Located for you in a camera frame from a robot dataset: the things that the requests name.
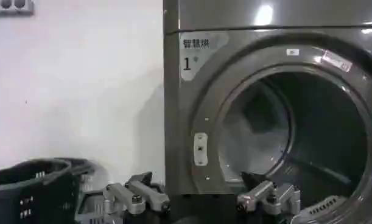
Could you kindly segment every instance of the laundry basket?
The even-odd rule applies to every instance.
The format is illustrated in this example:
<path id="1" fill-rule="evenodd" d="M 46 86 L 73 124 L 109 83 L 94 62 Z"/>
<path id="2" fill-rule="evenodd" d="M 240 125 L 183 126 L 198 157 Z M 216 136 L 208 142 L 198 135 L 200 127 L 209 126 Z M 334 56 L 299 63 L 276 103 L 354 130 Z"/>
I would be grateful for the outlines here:
<path id="1" fill-rule="evenodd" d="M 74 223 L 71 163 L 36 159 L 0 170 L 0 224 Z"/>

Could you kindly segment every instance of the dryer door opening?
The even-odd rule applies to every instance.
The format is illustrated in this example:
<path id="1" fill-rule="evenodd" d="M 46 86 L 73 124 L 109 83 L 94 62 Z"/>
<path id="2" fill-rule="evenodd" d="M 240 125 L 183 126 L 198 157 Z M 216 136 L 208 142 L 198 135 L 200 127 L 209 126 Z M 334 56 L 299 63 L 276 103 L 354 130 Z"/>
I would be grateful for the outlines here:
<path id="1" fill-rule="evenodd" d="M 218 144 L 230 189 L 246 191 L 243 172 L 298 186 L 303 207 L 350 197 L 366 167 L 368 141 L 345 91 L 305 72 L 274 74 L 244 90 L 223 120 Z"/>

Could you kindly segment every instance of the power socket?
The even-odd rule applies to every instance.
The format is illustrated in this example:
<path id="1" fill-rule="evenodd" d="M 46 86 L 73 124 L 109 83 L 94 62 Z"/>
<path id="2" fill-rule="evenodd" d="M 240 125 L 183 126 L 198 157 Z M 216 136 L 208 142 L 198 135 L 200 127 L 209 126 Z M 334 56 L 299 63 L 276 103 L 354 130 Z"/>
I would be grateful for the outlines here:
<path id="1" fill-rule="evenodd" d="M 33 0 L 0 0 L 0 15 L 31 15 Z"/>

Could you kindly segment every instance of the label sticker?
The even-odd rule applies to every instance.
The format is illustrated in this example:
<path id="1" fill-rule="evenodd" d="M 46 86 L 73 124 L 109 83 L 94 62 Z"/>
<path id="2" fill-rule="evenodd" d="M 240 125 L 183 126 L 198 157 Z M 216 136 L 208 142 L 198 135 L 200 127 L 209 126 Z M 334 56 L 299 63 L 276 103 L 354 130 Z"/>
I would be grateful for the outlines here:
<path id="1" fill-rule="evenodd" d="M 299 49 L 286 49 L 287 56 L 299 56 L 300 50 Z"/>
<path id="2" fill-rule="evenodd" d="M 191 81 L 201 67 L 229 42 L 226 32 L 186 32 L 180 34 L 180 76 Z"/>
<path id="3" fill-rule="evenodd" d="M 351 70 L 352 67 L 352 62 L 345 60 L 344 58 L 330 51 L 325 51 L 325 54 L 324 56 L 322 56 L 322 59 L 345 72 L 349 72 L 349 70 Z"/>
<path id="4" fill-rule="evenodd" d="M 196 166 L 208 164 L 208 135 L 204 132 L 194 135 L 194 162 Z"/>

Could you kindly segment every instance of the white wall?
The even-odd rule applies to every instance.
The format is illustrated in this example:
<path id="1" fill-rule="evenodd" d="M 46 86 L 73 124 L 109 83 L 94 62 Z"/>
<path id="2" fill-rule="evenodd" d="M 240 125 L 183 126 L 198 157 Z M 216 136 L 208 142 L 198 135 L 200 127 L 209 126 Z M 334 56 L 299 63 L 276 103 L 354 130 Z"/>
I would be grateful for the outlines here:
<path id="1" fill-rule="evenodd" d="M 93 159 L 164 178 L 161 0 L 36 0 L 0 18 L 0 168 Z"/>

